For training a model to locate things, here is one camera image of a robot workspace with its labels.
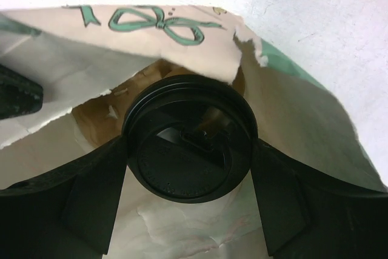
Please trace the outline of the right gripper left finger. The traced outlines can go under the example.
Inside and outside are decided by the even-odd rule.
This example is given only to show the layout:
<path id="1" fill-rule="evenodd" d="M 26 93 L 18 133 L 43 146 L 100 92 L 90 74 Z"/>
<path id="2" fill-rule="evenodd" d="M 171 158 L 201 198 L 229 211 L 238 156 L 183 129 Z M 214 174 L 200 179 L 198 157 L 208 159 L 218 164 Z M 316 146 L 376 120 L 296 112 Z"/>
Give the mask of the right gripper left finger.
<path id="1" fill-rule="evenodd" d="M 1 258 L 102 258 L 124 181 L 125 138 L 1 190 Z"/>

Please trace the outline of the black coffee lid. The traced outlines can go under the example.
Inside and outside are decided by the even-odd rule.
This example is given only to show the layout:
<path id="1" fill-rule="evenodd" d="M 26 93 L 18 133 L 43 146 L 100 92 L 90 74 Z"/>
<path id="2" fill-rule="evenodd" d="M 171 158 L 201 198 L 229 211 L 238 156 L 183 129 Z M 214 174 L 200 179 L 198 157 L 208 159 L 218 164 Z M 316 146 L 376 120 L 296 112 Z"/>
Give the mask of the black coffee lid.
<path id="1" fill-rule="evenodd" d="M 233 88 L 200 75 L 176 75 L 144 89 L 122 126 L 127 165 L 150 192 L 198 204 L 221 198 L 246 177 L 258 126 Z"/>

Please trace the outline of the single brown cardboard cup carrier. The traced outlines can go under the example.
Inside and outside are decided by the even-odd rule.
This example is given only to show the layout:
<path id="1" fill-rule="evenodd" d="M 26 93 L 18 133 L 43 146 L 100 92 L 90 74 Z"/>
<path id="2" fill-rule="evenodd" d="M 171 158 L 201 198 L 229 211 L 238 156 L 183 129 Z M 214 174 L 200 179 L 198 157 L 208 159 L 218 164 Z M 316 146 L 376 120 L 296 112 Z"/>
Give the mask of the single brown cardboard cup carrier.
<path id="1" fill-rule="evenodd" d="M 89 144 L 94 148 L 100 147 L 121 134 L 127 110 L 148 86 L 170 76 L 192 74 L 186 68 L 159 59 L 114 88 L 108 95 L 75 107 L 72 115 Z"/>

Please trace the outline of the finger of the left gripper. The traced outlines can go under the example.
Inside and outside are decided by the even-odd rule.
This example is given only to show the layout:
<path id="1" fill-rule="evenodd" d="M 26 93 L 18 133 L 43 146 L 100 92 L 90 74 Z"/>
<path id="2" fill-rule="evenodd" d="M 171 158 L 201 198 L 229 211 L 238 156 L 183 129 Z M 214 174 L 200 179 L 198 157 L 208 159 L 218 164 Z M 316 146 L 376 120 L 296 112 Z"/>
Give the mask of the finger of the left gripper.
<path id="1" fill-rule="evenodd" d="M 3 65 L 0 95 L 1 119 L 36 113 L 44 99 L 42 86 Z"/>

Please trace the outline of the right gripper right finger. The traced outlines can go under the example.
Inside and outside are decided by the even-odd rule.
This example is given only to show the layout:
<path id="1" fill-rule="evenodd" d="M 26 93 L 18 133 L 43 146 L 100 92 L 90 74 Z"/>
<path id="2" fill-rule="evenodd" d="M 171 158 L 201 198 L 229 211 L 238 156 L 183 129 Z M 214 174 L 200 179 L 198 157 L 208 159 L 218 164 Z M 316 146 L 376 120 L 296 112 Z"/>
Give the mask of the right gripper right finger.
<path id="1" fill-rule="evenodd" d="M 253 142 L 251 173 L 273 258 L 386 258 L 387 194 Z"/>

